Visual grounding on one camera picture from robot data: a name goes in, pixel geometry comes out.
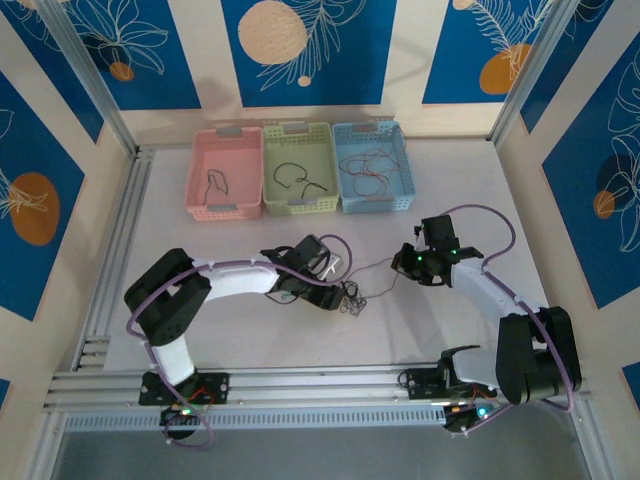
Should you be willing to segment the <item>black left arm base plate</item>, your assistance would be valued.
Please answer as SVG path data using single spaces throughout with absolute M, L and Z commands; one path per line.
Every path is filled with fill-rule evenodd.
M 227 373 L 194 373 L 174 389 L 194 405 L 222 405 L 227 402 L 229 375 Z M 138 397 L 141 406 L 170 406 L 178 397 L 157 373 L 146 372 Z

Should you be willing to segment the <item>perforated metal strip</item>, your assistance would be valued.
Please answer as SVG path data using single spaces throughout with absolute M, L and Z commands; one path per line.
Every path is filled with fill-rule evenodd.
M 273 125 L 291 125 L 291 124 L 306 124 L 313 122 L 326 122 L 329 124 L 335 123 L 373 123 L 380 121 L 396 120 L 395 115 L 358 115 L 358 116 L 311 116 L 311 117 L 284 117 L 284 118 L 244 118 L 244 119 L 207 119 L 198 123 L 192 122 L 189 126 L 183 125 L 184 128 L 189 128 L 191 132 L 208 129 L 218 128 L 242 128 L 242 127 L 265 127 Z

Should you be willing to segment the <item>black controller board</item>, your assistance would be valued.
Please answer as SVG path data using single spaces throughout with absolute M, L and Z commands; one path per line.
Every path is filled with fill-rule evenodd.
M 193 407 L 175 404 L 161 411 L 159 425 L 165 440 L 171 443 L 189 438 L 202 422 Z
M 489 404 L 445 406 L 444 428 L 453 435 L 465 434 L 488 421 L 499 410 L 499 407 Z

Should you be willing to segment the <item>aluminium frame post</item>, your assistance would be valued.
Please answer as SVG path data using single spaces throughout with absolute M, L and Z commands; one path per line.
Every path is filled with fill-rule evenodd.
M 541 26 L 529 55 L 518 74 L 513 88 L 487 139 L 498 148 L 506 138 L 512 124 L 518 119 L 520 110 L 528 98 L 535 82 L 542 73 L 551 53 L 563 34 L 577 0 L 554 0 L 549 15 Z
M 34 0 L 36 10 L 115 138 L 131 157 L 139 145 L 126 126 L 111 92 L 71 20 L 57 0 Z
M 571 418 L 591 480 L 613 480 L 605 443 L 589 402 L 577 396 Z
M 67 413 L 59 412 L 40 416 L 22 480 L 51 480 L 67 418 Z

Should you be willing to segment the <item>green perforated plastic basket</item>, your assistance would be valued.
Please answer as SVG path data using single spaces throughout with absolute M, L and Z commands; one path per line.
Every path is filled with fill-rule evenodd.
M 263 129 L 263 201 L 273 216 L 330 213 L 339 186 L 331 127 L 324 122 Z

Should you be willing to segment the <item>aluminium frame rail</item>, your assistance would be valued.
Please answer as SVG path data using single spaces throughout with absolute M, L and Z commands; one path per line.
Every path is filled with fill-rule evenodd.
M 70 370 L 81 367 L 83 349 L 90 338 L 108 338 L 112 315 L 122 302 L 122 288 L 135 228 L 155 158 L 155 148 L 142 145 L 125 170 L 115 213 L 107 225 L 106 244 L 88 300 L 84 322 L 75 344 Z
M 398 383 L 410 368 L 434 363 L 296 368 L 221 369 L 229 375 L 227 408 L 385 406 L 409 402 Z M 140 410 L 143 372 L 82 369 L 56 372 L 45 395 L 45 412 Z

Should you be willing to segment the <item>pink perforated plastic basket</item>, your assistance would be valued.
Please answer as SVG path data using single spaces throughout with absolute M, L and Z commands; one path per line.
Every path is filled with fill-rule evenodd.
M 196 221 L 259 218 L 263 188 L 261 128 L 210 129 L 195 134 L 184 205 Z

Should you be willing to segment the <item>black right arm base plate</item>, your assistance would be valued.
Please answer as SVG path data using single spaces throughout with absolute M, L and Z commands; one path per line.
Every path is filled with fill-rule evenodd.
M 471 400 L 475 394 L 493 400 L 498 396 L 495 390 L 463 382 L 443 368 L 409 368 L 398 375 L 397 381 L 410 400 Z

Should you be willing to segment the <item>blue perforated plastic basket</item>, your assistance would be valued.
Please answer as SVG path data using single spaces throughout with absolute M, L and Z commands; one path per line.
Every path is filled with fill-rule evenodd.
M 409 209 L 416 188 L 398 122 L 336 123 L 332 139 L 345 214 Z

